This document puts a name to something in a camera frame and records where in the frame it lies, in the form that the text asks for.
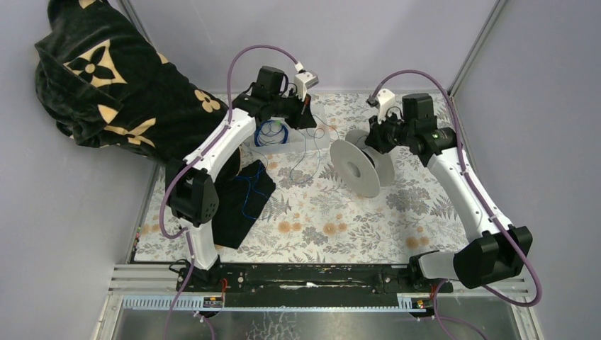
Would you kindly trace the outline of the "white perforated spool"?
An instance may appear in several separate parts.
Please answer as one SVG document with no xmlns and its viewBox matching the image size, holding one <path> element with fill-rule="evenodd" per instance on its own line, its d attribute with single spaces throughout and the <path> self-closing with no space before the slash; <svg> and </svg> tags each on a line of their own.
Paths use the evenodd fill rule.
<svg viewBox="0 0 601 340">
<path fill-rule="evenodd" d="M 330 146 L 332 165 L 353 192 L 375 198 L 383 187 L 393 184 L 395 167 L 389 154 L 381 154 L 366 144 L 368 132 L 350 130 Z"/>
</svg>

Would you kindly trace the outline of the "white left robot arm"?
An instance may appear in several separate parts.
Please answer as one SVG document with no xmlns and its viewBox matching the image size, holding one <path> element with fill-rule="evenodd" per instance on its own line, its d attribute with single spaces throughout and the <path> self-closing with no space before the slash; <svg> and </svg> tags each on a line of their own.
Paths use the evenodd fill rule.
<svg viewBox="0 0 601 340">
<path fill-rule="evenodd" d="M 219 256 L 213 243 L 212 220 L 218 211 L 215 189 L 218 174 L 234 151 L 270 120 L 280 120 L 289 129 L 315 129 L 309 89 L 318 84 L 315 72 L 301 63 L 296 74 L 264 66 L 248 90 L 229 97 L 230 110 L 207 140 L 166 170 L 165 194 L 159 214 L 166 208 L 178 218 L 189 246 L 189 263 L 196 268 L 193 282 L 204 291 L 216 288 L 220 273 L 214 268 Z"/>
</svg>

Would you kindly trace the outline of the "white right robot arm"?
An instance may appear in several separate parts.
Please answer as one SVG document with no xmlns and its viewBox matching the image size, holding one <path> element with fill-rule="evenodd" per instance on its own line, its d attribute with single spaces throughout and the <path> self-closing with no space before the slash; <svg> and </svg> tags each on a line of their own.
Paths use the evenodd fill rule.
<svg viewBox="0 0 601 340">
<path fill-rule="evenodd" d="M 515 227 L 485 192 L 466 163 L 450 127 L 439 127 L 429 94 L 402 98 L 394 113 L 395 94 L 380 90 L 368 104 L 378 109 L 369 119 L 366 144 L 381 154 L 407 147 L 444 189 L 464 226 L 468 245 L 455 252 L 430 251 L 410 257 L 406 281 L 423 292 L 436 279 L 461 282 L 467 288 L 513 278 L 524 267 L 519 252 L 527 254 L 533 237 L 527 227 Z"/>
</svg>

